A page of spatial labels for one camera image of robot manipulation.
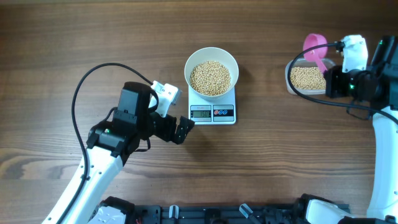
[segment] plastic container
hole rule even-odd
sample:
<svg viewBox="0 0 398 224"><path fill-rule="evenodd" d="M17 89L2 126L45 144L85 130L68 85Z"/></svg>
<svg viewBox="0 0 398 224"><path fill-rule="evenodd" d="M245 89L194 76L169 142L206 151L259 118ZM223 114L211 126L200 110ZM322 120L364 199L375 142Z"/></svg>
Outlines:
<svg viewBox="0 0 398 224"><path fill-rule="evenodd" d="M287 91L293 95L296 95L296 93L291 89L291 87L289 86L289 83L287 81L287 70L289 69L290 64L293 62L293 60L291 60L285 68L285 79L286 79L286 86L287 86ZM328 58L323 58L322 62L325 64L326 68L330 69L331 67L335 66L336 64L328 59ZM308 62L307 60L305 60L304 58L299 58L296 63L294 64L293 67L302 67L302 68L308 68L308 67L317 67L317 64L315 62ZM303 90L300 88L297 88L297 90L301 93L303 93L304 95L320 95L320 94L325 94L326 90Z"/></svg>
<svg viewBox="0 0 398 224"><path fill-rule="evenodd" d="M196 90L194 90L191 86L191 73L195 66L199 65L200 63L213 60L223 64L229 71L229 75L231 76L231 83L229 88L225 91L225 93L216 95L216 96L208 96L203 95ZM189 88L192 88L193 92L199 95L201 98L205 100L215 100L225 96L225 94L234 88L236 82L238 81L239 77L239 68L238 63L230 53L223 49L219 49L217 47L206 47L204 49L197 50L193 53L187 60L184 69L185 81L187 81Z"/></svg>

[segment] container of beans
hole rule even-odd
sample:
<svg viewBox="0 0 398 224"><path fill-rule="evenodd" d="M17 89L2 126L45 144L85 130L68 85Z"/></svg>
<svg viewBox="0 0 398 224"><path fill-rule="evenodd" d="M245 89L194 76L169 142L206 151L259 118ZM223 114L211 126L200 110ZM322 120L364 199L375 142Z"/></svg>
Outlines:
<svg viewBox="0 0 398 224"><path fill-rule="evenodd" d="M285 79L287 91L293 95L296 95L287 81L287 70L289 69L292 61L286 65ZM325 64L327 69L336 65L328 58L323 58L322 62ZM323 74L321 71L319 71L316 63L308 62L304 58L300 58L296 61L292 68L290 79L294 87L296 87L299 92L305 95L320 95L325 94L326 92L326 80L323 78Z"/></svg>
<svg viewBox="0 0 398 224"><path fill-rule="evenodd" d="M217 47L197 50L185 64L185 80L205 100L225 96L239 77L238 63L230 53Z"/></svg>

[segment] beans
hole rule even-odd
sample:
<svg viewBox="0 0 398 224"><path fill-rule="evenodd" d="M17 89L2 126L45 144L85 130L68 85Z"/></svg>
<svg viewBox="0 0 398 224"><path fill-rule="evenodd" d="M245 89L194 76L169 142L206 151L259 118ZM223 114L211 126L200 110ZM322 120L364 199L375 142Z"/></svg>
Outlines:
<svg viewBox="0 0 398 224"><path fill-rule="evenodd" d="M231 76L228 69L216 61L207 61L193 68L191 86L197 92L216 96L223 94L229 88Z"/></svg>
<svg viewBox="0 0 398 224"><path fill-rule="evenodd" d="M318 67L310 68L292 68L290 79L296 88L303 90L324 90L326 89L326 80Z"/></svg>

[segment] pink cup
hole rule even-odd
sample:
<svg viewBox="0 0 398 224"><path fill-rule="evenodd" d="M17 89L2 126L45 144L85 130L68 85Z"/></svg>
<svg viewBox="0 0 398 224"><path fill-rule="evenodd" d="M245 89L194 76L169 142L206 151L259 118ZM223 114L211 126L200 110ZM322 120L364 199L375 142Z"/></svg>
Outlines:
<svg viewBox="0 0 398 224"><path fill-rule="evenodd" d="M309 34L304 41L303 50L307 50L310 47L314 47L321 44L326 44L326 38L320 34ZM304 58L309 62L315 62L319 70L324 73L328 69L322 62L322 58L326 56L328 47L322 47L319 49L312 50L304 54Z"/></svg>

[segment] wood grain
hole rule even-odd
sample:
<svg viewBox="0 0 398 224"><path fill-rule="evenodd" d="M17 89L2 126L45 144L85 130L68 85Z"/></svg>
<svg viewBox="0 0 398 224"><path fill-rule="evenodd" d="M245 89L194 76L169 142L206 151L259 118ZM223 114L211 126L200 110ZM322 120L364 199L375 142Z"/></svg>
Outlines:
<svg viewBox="0 0 398 224"><path fill-rule="evenodd" d="M186 116L183 67L209 46L239 63L238 122L195 126L179 146L153 137L104 198L237 205L291 203L308 193L364 215L373 187L371 122L290 95L284 69L311 32L330 41L362 34L371 56L382 35L397 35L396 9L394 1L342 0L0 6L0 223L41 222L72 177L81 152L70 104L86 71L120 62L176 85L183 95L170 114ZM88 77L76 104L83 139L117 105L126 81L140 79L114 67Z"/></svg>

